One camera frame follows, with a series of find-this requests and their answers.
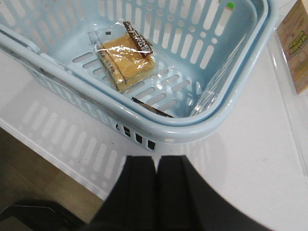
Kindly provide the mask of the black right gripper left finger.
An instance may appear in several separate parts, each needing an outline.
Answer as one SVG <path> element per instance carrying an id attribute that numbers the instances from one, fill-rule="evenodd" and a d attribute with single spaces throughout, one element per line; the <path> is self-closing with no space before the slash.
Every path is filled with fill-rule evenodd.
<path id="1" fill-rule="evenodd" d="M 156 173 L 149 156 L 128 156 L 90 231 L 154 231 Z"/>

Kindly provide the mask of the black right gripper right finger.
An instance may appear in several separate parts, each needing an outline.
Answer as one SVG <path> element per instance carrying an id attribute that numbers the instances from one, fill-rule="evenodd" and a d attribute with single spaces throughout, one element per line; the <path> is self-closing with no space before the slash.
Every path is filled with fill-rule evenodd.
<path id="1" fill-rule="evenodd" d="M 268 230 L 221 197 L 185 155 L 162 156 L 157 177 L 160 231 Z"/>

